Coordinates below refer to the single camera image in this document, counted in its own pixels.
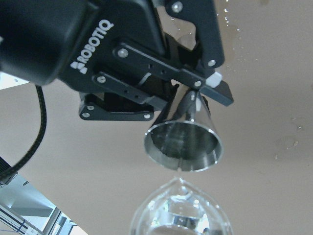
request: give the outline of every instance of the silver bolt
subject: silver bolt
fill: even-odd
[[[82,116],[83,116],[83,118],[89,118],[90,114],[89,113],[83,113]]]
[[[195,82],[195,87],[199,87],[199,86],[201,86],[202,85],[202,82],[201,81],[197,81],[197,82]]]
[[[182,11],[182,3],[180,1],[175,2],[172,5],[172,11],[174,11],[175,13],[179,13]]]
[[[151,118],[151,115],[150,115],[150,114],[145,114],[143,117],[144,117],[145,119],[149,119],[149,118]]]
[[[87,109],[88,109],[88,110],[94,110],[94,106],[88,105],[88,106],[87,106]]]
[[[214,66],[215,64],[216,64],[216,61],[215,61],[215,60],[210,60],[210,61],[207,63],[207,65],[210,66],[210,67]]]
[[[128,56],[128,51],[125,48],[118,50],[117,55],[121,58],[126,58]]]
[[[105,82],[107,81],[107,79],[106,79],[106,77],[104,77],[104,76],[100,76],[100,77],[97,77],[97,81],[98,81],[99,83],[105,83]]]

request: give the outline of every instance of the black cord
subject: black cord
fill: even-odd
[[[34,155],[34,153],[38,149],[41,141],[44,138],[45,128],[47,125],[47,113],[45,110],[45,97],[44,97],[43,90],[40,86],[36,85],[36,90],[37,90],[39,106],[40,106],[40,115],[41,115],[41,123],[40,123],[39,133],[38,133],[37,138],[35,139],[33,145],[28,150],[28,152],[24,155],[24,157],[21,160],[19,160],[13,167],[7,169],[4,172],[0,172],[0,181],[3,180],[4,178],[10,176],[10,175],[13,175],[18,170],[20,170],[31,159],[31,157]]]

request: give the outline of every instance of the white lettering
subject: white lettering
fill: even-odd
[[[85,65],[88,63],[89,59],[92,57],[92,54],[96,51],[96,48],[100,45],[100,39],[104,39],[104,36],[107,34],[114,24],[108,20],[101,20],[99,22],[99,27],[97,27],[92,33],[91,37],[88,39],[88,44],[84,46],[84,49],[81,50],[80,56],[77,57],[77,61],[74,61],[70,64],[73,69],[78,69],[80,73],[86,74],[88,68]]]

